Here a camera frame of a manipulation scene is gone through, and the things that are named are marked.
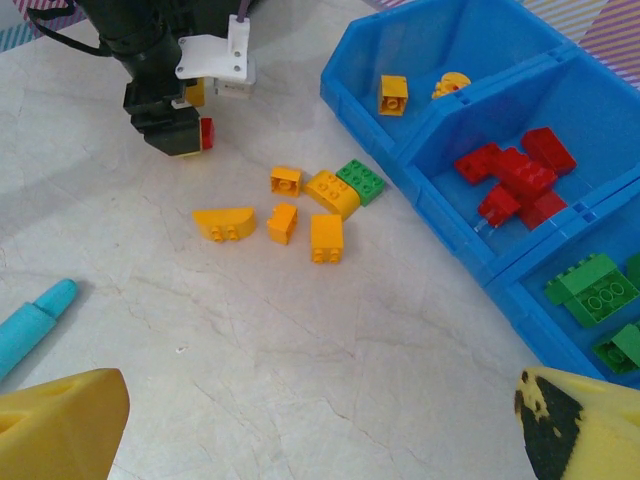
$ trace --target white marble surface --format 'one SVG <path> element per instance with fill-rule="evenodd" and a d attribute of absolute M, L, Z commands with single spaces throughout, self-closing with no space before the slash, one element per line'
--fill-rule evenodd
<path fill-rule="evenodd" d="M 396 189 L 345 224 L 338 266 L 309 261 L 308 197 L 292 243 L 268 240 L 271 166 L 379 171 L 318 95 L 370 12 L 265 1 L 255 97 L 211 99 L 216 147 L 183 160 L 129 127 L 117 62 L 48 40 L 0 56 L 0 316 L 59 278 L 82 286 L 0 391 L 121 369 L 111 480 L 534 478 L 512 398 L 537 361 Z M 257 208 L 250 238 L 199 236 L 193 209 L 237 205 Z"/>

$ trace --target robotic arm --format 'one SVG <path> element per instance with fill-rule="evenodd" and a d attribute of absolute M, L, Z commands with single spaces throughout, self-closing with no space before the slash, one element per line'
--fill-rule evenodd
<path fill-rule="evenodd" d="M 64 8 L 27 9 L 44 35 L 90 55 L 113 57 L 132 77 L 124 109 L 145 141 L 167 155 L 203 149 L 201 119 L 187 102 L 189 89 L 212 78 L 214 92 L 246 98 L 255 84 L 248 55 L 254 0 L 66 0 Z M 98 31 L 91 47 L 48 29 L 41 22 L 73 15 L 81 8 Z M 238 14 L 231 12 L 237 8 Z"/>

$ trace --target red lego brick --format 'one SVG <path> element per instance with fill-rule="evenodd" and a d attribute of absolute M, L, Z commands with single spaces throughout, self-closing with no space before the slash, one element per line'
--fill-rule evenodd
<path fill-rule="evenodd" d="M 529 230 L 533 230 L 538 225 L 553 217 L 567 204 L 554 191 L 544 193 L 535 201 L 523 205 L 518 216 Z"/>
<path fill-rule="evenodd" d="M 558 176 L 576 168 L 576 161 L 549 127 L 529 130 L 521 143 L 532 160 L 550 168 Z"/>
<path fill-rule="evenodd" d="M 471 185 L 477 185 L 489 178 L 489 163 L 501 153 L 500 147 L 489 143 L 457 160 L 453 166 Z"/>
<path fill-rule="evenodd" d="M 213 148 L 213 138 L 215 135 L 213 119 L 208 117 L 200 118 L 200 131 L 202 132 L 202 150 L 210 150 L 211 148 Z"/>
<path fill-rule="evenodd" d="M 506 149 L 490 164 L 489 171 L 519 199 L 534 199 L 551 190 L 558 176 L 532 161 L 514 147 Z"/>
<path fill-rule="evenodd" d="M 478 213 L 492 227 L 499 227 L 520 209 L 520 204 L 502 186 L 496 185 L 478 207 Z"/>

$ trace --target blue storage tray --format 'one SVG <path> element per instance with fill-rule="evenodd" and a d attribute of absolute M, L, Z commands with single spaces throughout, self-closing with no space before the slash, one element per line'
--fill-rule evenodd
<path fill-rule="evenodd" d="M 606 253 L 622 273 L 640 252 L 640 181 L 559 229 L 491 282 L 486 291 L 546 365 L 640 388 L 640 370 L 618 375 L 591 351 L 594 343 L 640 320 L 640 298 L 592 328 L 582 327 L 544 294 L 546 283 L 592 253 Z"/>
<path fill-rule="evenodd" d="M 473 83 L 431 100 L 447 71 Z M 382 74 L 408 79 L 402 117 L 377 113 Z M 526 292 L 516 272 L 528 259 L 546 258 L 590 231 L 599 209 L 614 211 L 640 179 L 640 92 L 513 0 L 419 0 L 357 20 L 322 74 L 321 95 L 497 303 L 498 285 Z M 517 218 L 491 228 L 477 207 L 496 181 L 473 187 L 453 163 L 489 142 L 520 148 L 528 130 L 544 126 L 578 163 L 554 186 L 568 207 L 533 231 Z M 526 314 L 501 307 L 541 359 L 606 376 L 554 313 L 537 297 L 531 302 L 537 309 L 529 304 Z M 538 324 L 545 341 L 555 339 L 546 350 L 530 330 Z"/>

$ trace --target black cable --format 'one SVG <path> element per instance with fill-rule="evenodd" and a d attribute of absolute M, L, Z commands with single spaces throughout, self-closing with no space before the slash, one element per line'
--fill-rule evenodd
<path fill-rule="evenodd" d="M 67 6 L 62 8 L 50 8 L 48 10 L 37 10 L 35 8 L 27 8 L 27 16 L 33 25 L 42 33 L 45 37 L 49 37 L 52 40 L 60 42 L 68 47 L 75 48 L 81 52 L 88 53 L 89 55 L 95 55 L 96 57 L 110 57 L 111 49 L 104 43 L 100 42 L 98 48 L 91 47 L 82 42 L 74 40 L 73 38 L 61 35 L 58 32 L 51 30 L 40 24 L 38 21 L 48 22 L 60 17 L 70 17 L 76 13 L 76 5 L 73 0 L 65 0 Z"/>

